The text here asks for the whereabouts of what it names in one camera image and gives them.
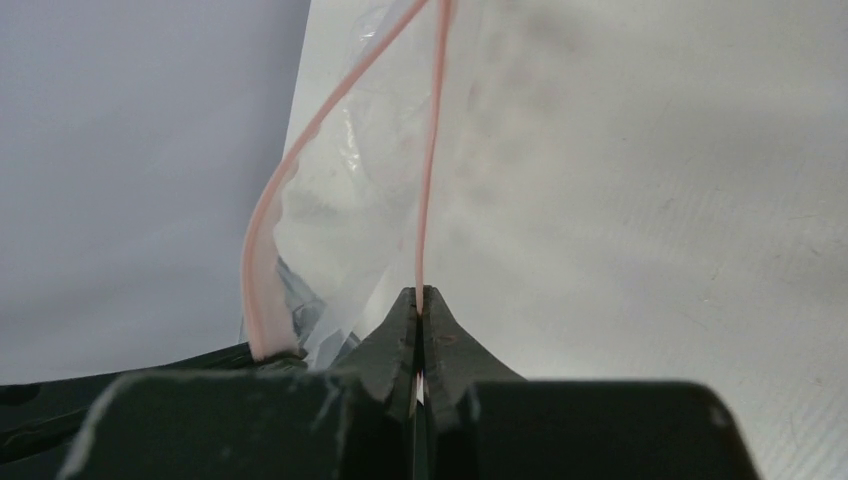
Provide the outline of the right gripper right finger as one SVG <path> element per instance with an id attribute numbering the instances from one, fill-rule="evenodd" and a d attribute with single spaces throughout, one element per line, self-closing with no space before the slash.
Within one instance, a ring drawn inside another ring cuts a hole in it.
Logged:
<path id="1" fill-rule="evenodd" d="M 434 479 L 755 479 L 708 387 L 673 380 L 529 380 L 423 290 L 419 347 Z"/>

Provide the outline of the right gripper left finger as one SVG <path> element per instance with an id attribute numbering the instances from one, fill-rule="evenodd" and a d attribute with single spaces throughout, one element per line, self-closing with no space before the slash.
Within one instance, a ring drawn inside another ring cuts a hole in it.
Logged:
<path id="1" fill-rule="evenodd" d="M 322 371 L 147 370 L 89 408 L 62 479 L 404 479 L 414 412 L 414 294 Z"/>

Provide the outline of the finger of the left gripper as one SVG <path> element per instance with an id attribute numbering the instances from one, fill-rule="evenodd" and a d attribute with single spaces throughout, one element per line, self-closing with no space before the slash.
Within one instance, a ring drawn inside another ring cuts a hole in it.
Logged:
<path id="1" fill-rule="evenodd" d="M 156 370 L 255 370 L 278 361 L 305 365 L 306 352 L 297 348 L 265 360 L 252 358 L 246 343 L 226 347 Z M 71 439 L 94 400 L 122 371 L 70 379 L 10 384 L 1 387 L 1 462 L 12 463 L 40 454 Z"/>

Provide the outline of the clear pink zip top bag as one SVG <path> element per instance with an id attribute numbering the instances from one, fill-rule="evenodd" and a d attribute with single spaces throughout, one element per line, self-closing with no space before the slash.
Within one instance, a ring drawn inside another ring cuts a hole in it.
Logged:
<path id="1" fill-rule="evenodd" d="M 480 1 L 326 1 L 313 7 L 284 155 L 241 258 L 243 335 L 258 361 L 325 369 L 421 284 L 435 171 L 456 158 Z"/>

